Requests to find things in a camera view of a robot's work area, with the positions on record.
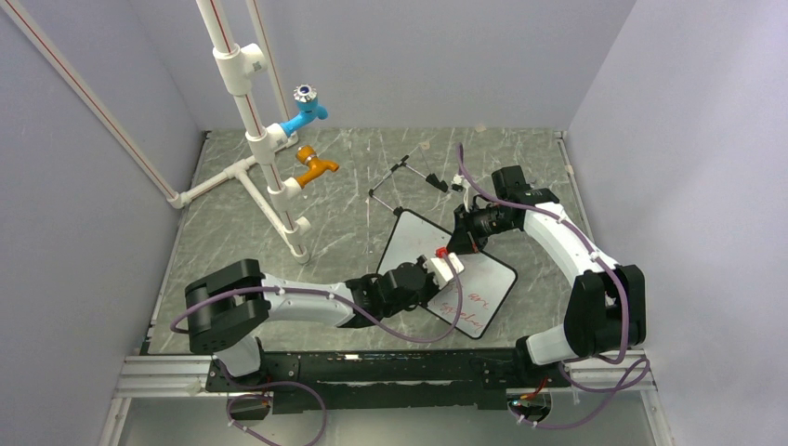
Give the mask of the small black-framed whiteboard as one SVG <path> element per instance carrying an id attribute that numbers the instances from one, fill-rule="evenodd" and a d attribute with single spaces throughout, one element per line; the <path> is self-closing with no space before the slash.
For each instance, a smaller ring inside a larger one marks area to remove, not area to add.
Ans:
<path id="1" fill-rule="evenodd" d="M 451 233 L 411 210 L 399 214 L 390 233 L 377 272 L 383 274 L 404 262 L 426 260 L 437 276 L 439 292 L 426 303 L 426 311 L 467 337 L 478 340 L 512 291 L 518 274 L 486 253 L 440 257 Z"/>

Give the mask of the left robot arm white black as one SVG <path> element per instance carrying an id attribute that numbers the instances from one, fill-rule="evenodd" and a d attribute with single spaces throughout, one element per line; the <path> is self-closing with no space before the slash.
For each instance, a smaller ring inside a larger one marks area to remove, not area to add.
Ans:
<path id="1" fill-rule="evenodd" d="M 185 288 L 186 311 L 171 323 L 189 339 L 190 352 L 214 355 L 242 389 L 267 377 L 263 349 L 252 331 L 264 322 L 317 322 L 341 329 L 381 327 L 382 321 L 425 306 L 460 269 L 444 257 L 419 257 L 383 274 L 371 273 L 333 284 L 288 282 L 243 259 L 203 276 Z"/>

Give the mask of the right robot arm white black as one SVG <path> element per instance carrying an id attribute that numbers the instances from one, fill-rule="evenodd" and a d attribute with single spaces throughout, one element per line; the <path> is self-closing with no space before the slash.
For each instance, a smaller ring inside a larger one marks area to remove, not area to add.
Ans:
<path id="1" fill-rule="evenodd" d="M 521 230 L 550 255 L 571 286 L 563 321 L 515 346 L 512 373 L 524 386 L 544 378 L 548 365 L 625 351 L 647 337 L 645 276 L 604 254 L 571 221 L 558 196 L 527 183 L 518 166 L 492 173 L 494 193 L 466 194 L 453 211 L 447 249 L 480 253 L 489 238 Z"/>

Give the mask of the orange faucet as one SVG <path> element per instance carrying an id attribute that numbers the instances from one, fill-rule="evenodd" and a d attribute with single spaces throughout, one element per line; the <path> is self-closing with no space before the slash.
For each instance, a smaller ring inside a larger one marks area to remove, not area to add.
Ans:
<path id="1" fill-rule="evenodd" d="M 305 174 L 296 178 L 302 189 L 326 171 L 336 172 L 339 169 L 338 163 L 320 158 L 310 145 L 300 147 L 296 153 L 296 159 L 308 169 Z"/>

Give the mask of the blue faucet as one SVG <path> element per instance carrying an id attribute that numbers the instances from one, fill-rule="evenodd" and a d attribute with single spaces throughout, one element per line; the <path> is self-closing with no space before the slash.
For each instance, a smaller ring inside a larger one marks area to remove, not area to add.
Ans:
<path id="1" fill-rule="evenodd" d="M 300 128 L 309 125 L 316 119 L 325 120 L 328 118 L 328 111 L 319 102 L 318 91 L 313 85 L 302 84 L 297 86 L 294 89 L 293 97 L 298 108 L 298 114 L 292 119 L 280 123 L 287 137 L 291 137 Z"/>

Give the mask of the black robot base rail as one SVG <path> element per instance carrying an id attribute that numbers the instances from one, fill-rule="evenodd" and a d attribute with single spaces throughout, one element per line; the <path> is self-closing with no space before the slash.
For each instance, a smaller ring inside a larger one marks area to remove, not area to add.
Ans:
<path id="1" fill-rule="evenodd" d="M 536 388 L 565 389 L 568 381 L 556 364 L 531 366 L 514 348 L 303 351 L 264 353 L 262 370 L 228 379 L 211 361 L 205 389 L 235 393 L 263 384 L 290 381 L 313 388 L 285 386 L 271 391 L 276 414 L 329 410 L 470 406 L 503 410 L 518 393 Z"/>

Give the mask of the aluminium extrusion frame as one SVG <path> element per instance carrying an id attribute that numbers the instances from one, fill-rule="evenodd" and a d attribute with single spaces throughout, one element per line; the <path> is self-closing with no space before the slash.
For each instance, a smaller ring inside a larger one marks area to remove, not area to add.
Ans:
<path id="1" fill-rule="evenodd" d="M 642 374 L 644 353 L 623 364 L 587 361 L 570 367 L 582 389 L 536 388 L 503 410 L 470 406 L 329 410 L 276 414 L 274 382 L 264 401 L 243 392 L 206 391 L 211 359 L 191 355 L 132 356 L 125 360 L 101 441 L 105 445 L 671 445 L 654 379 L 613 396 L 600 393 L 626 371 Z"/>

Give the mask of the white PVC pipe frame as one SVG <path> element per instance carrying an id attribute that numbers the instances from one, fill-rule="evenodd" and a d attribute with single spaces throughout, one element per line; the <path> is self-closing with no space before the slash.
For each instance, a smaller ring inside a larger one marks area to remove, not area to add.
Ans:
<path id="1" fill-rule="evenodd" d="M 171 204 L 176 208 L 184 207 L 222 183 L 235 179 L 279 234 L 293 258 L 305 264 L 310 253 L 303 244 L 303 236 L 309 231 L 310 223 L 304 217 L 291 214 L 292 199 L 299 192 L 298 184 L 292 177 L 282 177 L 275 161 L 276 152 L 286 148 L 292 137 L 281 125 L 264 123 L 253 95 L 255 77 L 269 67 L 269 52 L 256 43 L 239 45 L 220 1 L 198 1 L 196 5 L 213 45 L 217 69 L 243 121 L 245 140 L 252 155 L 181 192 Z"/>

